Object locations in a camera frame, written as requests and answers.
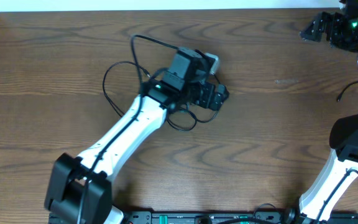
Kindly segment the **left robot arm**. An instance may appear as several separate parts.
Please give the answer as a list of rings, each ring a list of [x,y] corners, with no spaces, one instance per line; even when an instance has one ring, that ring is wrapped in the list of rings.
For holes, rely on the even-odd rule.
[[[131,107],[99,141],[76,157],[64,153],[55,161],[45,209],[67,223],[122,223],[124,212],[112,202],[120,169],[168,115],[189,104],[220,110],[229,92],[208,81],[219,64],[216,55],[177,48],[172,64],[143,82]]]

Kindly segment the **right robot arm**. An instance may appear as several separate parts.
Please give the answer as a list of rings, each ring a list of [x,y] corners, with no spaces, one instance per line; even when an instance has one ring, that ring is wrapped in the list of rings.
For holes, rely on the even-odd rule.
[[[341,12],[320,12],[300,32],[304,40],[320,42],[358,53],[358,0],[340,1]],[[346,189],[358,177],[358,113],[337,120],[329,136],[329,158],[313,185],[289,208],[282,223],[350,223],[331,212]]]

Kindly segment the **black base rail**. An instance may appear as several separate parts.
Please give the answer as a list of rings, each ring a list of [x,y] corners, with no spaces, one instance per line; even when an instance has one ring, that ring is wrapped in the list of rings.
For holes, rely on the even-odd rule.
[[[301,217],[297,220],[294,209],[265,209],[263,206],[254,212],[245,213],[174,213],[153,211],[125,212],[121,223],[124,224],[197,224],[197,223],[315,223],[314,220]]]

